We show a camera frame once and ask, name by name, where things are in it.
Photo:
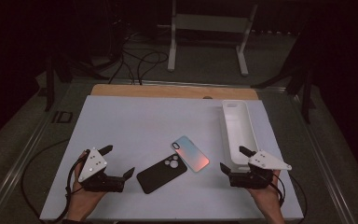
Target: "phone case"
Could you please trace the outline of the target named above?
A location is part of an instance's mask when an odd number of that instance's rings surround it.
[[[209,159],[185,135],[173,142],[172,147],[194,172],[200,171],[209,164]]]
[[[149,194],[187,171],[187,166],[174,153],[139,173],[136,178],[144,193]]]

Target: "metal frame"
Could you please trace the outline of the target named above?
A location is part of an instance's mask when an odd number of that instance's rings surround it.
[[[249,34],[251,33],[253,20],[257,11],[257,5],[252,6],[252,11],[249,18],[234,18],[234,17],[216,17],[216,16],[201,16],[201,15],[187,15],[176,13],[176,0],[172,0],[172,25],[171,25],[171,46],[168,59],[168,71],[173,72],[175,69],[176,59],[176,30],[200,30],[200,31],[219,31],[243,34],[242,42],[236,47],[238,63],[240,65],[241,75],[248,76],[248,67],[246,66],[243,51]]]

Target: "white tabletop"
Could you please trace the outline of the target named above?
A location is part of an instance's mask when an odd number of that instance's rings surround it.
[[[282,158],[261,101],[245,101],[259,148]],[[225,162],[220,121],[221,100],[88,96],[51,186],[42,219],[54,219],[65,205],[66,178],[81,152],[113,145],[104,156],[105,173],[122,176],[135,167],[122,193],[111,192],[89,218],[110,220],[242,220],[263,218],[245,189],[232,188],[220,171]],[[144,194],[136,175],[174,153],[171,143],[188,136],[210,159],[198,173],[188,169],[160,189]],[[281,172],[286,189],[282,213],[302,218],[293,185]]]

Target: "white tray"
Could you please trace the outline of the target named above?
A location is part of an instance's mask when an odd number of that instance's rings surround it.
[[[258,151],[255,141],[252,122],[249,117],[245,101],[224,100],[222,120],[222,135],[225,150],[225,162],[231,169],[249,170],[249,158],[240,153],[240,146],[247,147],[252,151]]]

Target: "sleeve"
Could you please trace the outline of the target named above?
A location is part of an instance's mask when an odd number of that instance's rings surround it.
[[[82,222],[82,221],[63,219],[62,224],[92,224],[92,222]]]

